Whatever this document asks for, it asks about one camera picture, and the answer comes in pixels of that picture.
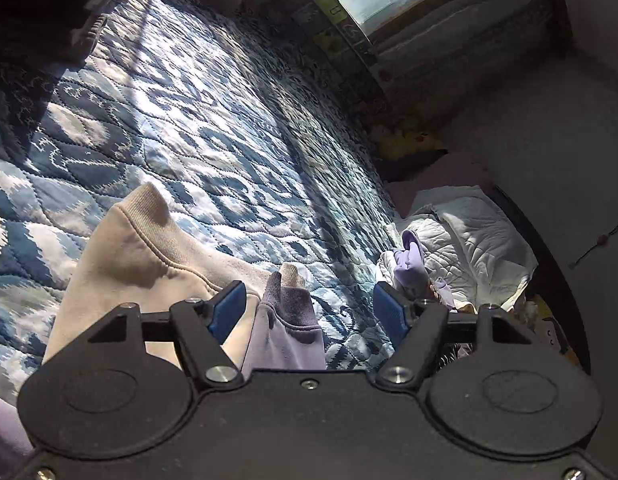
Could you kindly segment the folded floral lilac garment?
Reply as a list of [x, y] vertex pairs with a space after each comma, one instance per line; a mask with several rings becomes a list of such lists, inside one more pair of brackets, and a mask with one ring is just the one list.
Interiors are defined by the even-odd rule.
[[457, 269], [425, 261], [425, 248], [410, 230], [401, 234], [402, 246], [393, 252], [395, 282], [414, 299], [438, 300], [450, 310], [473, 312], [474, 306], [457, 288]]

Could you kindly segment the white quilted duvet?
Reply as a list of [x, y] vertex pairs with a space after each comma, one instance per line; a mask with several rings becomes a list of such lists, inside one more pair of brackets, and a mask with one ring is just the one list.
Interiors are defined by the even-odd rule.
[[421, 191], [405, 218], [385, 230], [395, 242], [417, 237], [425, 268], [446, 282], [458, 308], [513, 310], [538, 266], [530, 244], [478, 186]]

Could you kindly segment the blue white quilted bedspread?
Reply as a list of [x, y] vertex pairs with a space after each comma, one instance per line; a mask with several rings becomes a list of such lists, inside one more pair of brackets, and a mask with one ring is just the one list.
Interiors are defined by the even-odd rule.
[[371, 311], [391, 213], [357, 127], [258, 18], [129, 0], [79, 67], [0, 44], [0, 398], [42, 362], [111, 206], [143, 183], [196, 240], [305, 277], [335, 370], [390, 343]]

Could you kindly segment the colourful alphabet foam bumper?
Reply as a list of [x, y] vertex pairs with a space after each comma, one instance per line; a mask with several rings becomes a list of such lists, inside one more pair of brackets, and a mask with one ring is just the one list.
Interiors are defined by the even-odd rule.
[[372, 44], [338, 0], [303, 0], [292, 18], [337, 73], [336, 88], [353, 106], [387, 110]]

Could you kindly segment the beige and lilac sweatshirt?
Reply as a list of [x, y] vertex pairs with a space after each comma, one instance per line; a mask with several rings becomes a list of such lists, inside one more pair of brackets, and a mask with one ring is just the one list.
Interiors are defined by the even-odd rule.
[[[222, 349], [239, 388], [197, 388], [169, 308], [233, 281], [246, 310]], [[156, 188], [111, 208], [70, 280], [45, 364], [0, 414], [7, 479], [307, 477], [324, 455], [313, 408], [321, 328], [295, 266], [261, 271], [199, 245]]]

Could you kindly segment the window with curtains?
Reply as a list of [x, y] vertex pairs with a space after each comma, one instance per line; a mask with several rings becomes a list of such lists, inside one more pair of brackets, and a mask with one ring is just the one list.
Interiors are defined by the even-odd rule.
[[336, 80], [332, 87], [369, 116], [447, 116], [573, 41], [565, 0], [393, 0], [367, 23], [355, 22], [377, 56], [389, 107], [353, 106]]

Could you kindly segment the yellow plush toy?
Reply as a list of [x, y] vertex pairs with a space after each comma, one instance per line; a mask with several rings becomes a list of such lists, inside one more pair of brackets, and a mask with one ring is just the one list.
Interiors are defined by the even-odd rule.
[[376, 146], [380, 159], [393, 160], [417, 153], [443, 150], [443, 142], [429, 133], [415, 130], [390, 130], [385, 126], [375, 126], [371, 130], [371, 140]]

